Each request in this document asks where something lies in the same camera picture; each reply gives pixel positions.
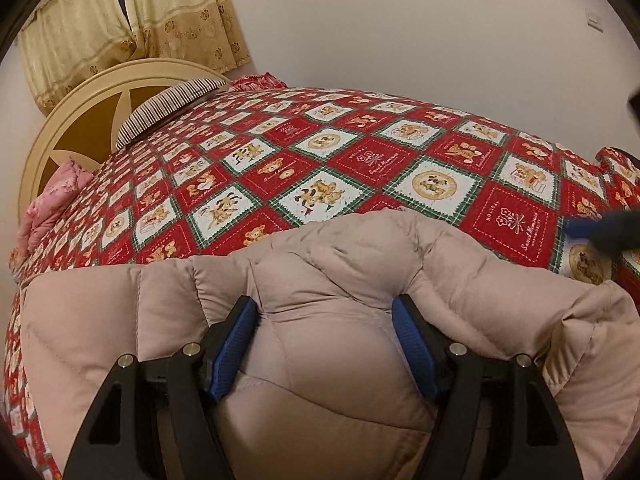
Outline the beige quilted down jacket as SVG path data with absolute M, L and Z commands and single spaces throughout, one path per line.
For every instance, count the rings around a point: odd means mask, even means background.
M 22 290 L 28 410 L 58 466 L 125 353 L 166 358 L 241 296 L 257 334 L 216 423 L 241 479 L 407 479 L 435 411 L 420 396 L 390 308 L 481 356 L 541 366 L 582 473 L 610 474 L 639 432 L 639 315 L 613 282 L 590 285 L 497 258 L 408 210 L 348 214 L 224 257 L 50 271 Z

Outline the pink folded blanket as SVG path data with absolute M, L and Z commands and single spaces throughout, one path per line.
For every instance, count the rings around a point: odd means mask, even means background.
M 44 190 L 26 208 L 17 231 L 17 249 L 26 258 L 55 226 L 64 210 L 93 179 L 73 159 L 55 170 Z

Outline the red teddy bear quilt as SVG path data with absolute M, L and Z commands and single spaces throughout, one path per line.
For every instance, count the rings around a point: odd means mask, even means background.
M 639 210 L 639 165 L 616 148 L 587 162 L 484 117 L 384 93 L 235 84 L 116 151 L 25 258 L 6 334 L 1 474 L 67 479 L 27 407 L 22 290 L 50 271 L 224 257 L 348 214 L 408 210 L 497 258 L 590 285 L 613 282 L 639 314 L 639 248 L 610 258 L 570 218 Z

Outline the cream round wooden headboard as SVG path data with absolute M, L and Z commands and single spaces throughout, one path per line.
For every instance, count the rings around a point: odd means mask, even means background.
M 104 70 L 72 90 L 47 116 L 22 173 L 17 213 L 39 195 L 67 159 L 96 171 L 115 151 L 118 130 L 154 94 L 185 80 L 229 79 L 211 68 L 176 58 L 146 58 Z

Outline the striped pillow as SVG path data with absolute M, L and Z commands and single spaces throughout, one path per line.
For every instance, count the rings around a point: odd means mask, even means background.
M 195 78 L 158 92 L 135 108 L 118 129 L 115 151 L 126 148 L 143 133 L 158 126 L 179 110 L 203 96 L 224 90 L 228 82 L 212 78 Z

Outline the yellow floral curtain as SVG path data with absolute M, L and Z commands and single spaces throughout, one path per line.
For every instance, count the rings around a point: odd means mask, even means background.
M 92 76 L 139 58 L 222 74 L 250 62 L 232 0 L 41 0 L 17 44 L 43 115 Z

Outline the white wall switch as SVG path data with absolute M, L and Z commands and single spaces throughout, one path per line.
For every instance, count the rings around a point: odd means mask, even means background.
M 597 14 L 592 13 L 590 11 L 586 12 L 586 23 L 589 27 L 598 32 L 603 32 L 603 26 L 601 23 L 601 19 L 597 16 Z

